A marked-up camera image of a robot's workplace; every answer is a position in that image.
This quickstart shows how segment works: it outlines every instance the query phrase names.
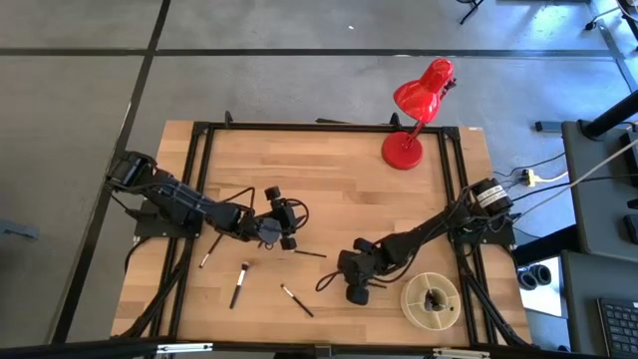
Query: power cable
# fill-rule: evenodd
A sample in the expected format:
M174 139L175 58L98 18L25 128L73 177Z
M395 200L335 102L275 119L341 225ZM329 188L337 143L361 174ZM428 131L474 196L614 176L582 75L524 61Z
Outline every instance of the power cable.
M505 174L500 173L500 172L498 172L498 171L494 171L494 173L495 173L495 174L497 174L497 175L500 175L500 176L506 177L506 178L510 178L510 177L511 177L511 176L512 176L512 175L513 175L516 171L518 171L518 170L530 169L530 168L534 168L534 167L536 167L536 166L544 165L544 164L546 164L546 163L550 163L550 162L552 162L552 161L554 161L554 160L558 160L558 159L560 159L563 155L565 155L565 152L563 152L562 154L560 154L560 155L558 155L558 156L556 156L556 157L553 157L553 158L551 158L551 159L549 159L549 160L541 161L541 162L539 162L539 163L537 163L537 164L528 165L528 166L520 166L520 167L513 168L513 169L511 170L511 172L509 172L509 175L505 175Z
M593 169L589 170L585 175L581 176L579 179L575 180L572 183L568 183L566 185L566 188L560 190L558 193L552 195L551 197L541 201L540 203L534 205L532 208L526 210L525 212L523 212L519 218L517 218L514 222L520 220L521 218L523 218L524 216L526 216L528 213L530 213L531 211L539 208L540 206L546 204L547 202L551 201L552 199L558 197L559 195L561 195L563 192L565 192L566 190L574 187L575 185L581 183L582 181L584 181L585 179L587 179L591 174L593 174L594 172L596 172L598 169L600 169L601 167L607 165L610 161L612 161L613 159L617 158L618 156L620 156L622 153L624 153L625 151L631 149L634 145L638 144L638 139L632 141L629 145L623 147L622 149L616 151L615 154L611 155L610 157L608 157L607 159L603 160L601 163L599 163L598 165L594 166Z

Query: red desk lamp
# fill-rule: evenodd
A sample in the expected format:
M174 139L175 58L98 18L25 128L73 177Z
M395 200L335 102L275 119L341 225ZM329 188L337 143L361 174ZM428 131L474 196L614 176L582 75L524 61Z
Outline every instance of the red desk lamp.
M423 158L423 147L416 141L425 124L432 122L441 106L441 100L455 85L454 66L446 59L437 59L421 79L411 81L395 91L395 103L411 118L419 123L411 134L396 132L383 142L383 159L398 170L409 170Z

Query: keyboard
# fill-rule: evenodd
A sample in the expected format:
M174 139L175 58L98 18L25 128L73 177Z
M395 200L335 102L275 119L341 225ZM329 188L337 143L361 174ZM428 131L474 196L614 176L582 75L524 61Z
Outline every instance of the keyboard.
M638 359L638 301L598 299L607 355Z

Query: brush handle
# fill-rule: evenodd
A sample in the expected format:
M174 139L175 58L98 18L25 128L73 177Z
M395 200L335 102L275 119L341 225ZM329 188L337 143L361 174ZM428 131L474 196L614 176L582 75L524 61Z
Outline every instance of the brush handle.
M235 286L235 291L232 292L232 299L230 299L230 309L235 306L235 302L237 301L237 297L239 296L239 290L241 290L241 285Z

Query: white cable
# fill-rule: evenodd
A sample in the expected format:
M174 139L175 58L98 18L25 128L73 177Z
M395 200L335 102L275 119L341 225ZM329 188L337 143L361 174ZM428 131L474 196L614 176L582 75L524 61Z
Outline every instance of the white cable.
M589 177L589 175L593 174L594 172L596 172L598 169L600 169L601 167L607 165L607 163L609 163L611 160L617 158L619 155L621 155L622 153L624 153L625 151L631 149L634 145L638 144L638 139L634 140L631 144L625 146L624 148L618 150L615 154L611 155L610 157L608 157L607 159L605 159L603 162L601 162L600 164L594 166L593 169L589 170L589 172L587 172L585 175L581 176L579 179L575 180L574 182L572 182L570 185L566 186L565 188L563 188L562 190L560 190L559 192L557 192L555 195L547 198L546 200L541 201L539 204L534 205L532 208L526 210L525 212L523 212L519 218L517 218L514 223L516 223L517 221L519 221L521 218L523 218L526 214L530 213L531 211L537 209L538 207L546 204L547 202L551 201L552 199L558 197L559 195L561 195L563 192L565 192L568 189L571 189L572 187L574 187L575 185L581 183L583 180L585 180L586 178Z
M636 19L635 17L633 17L631 14L629 14L627 11L625 11L625 8L622 7L622 4L620 3L621 1L625 1L627 3L628 6L633 6L634 10L636 10L636 12L638 12L638 6L636 6L635 4L630 4L629 1L631 0L616 0L616 3L618 4L618 8L620 9L620 11L625 14L628 18L630 18L631 20L638 22L638 19Z

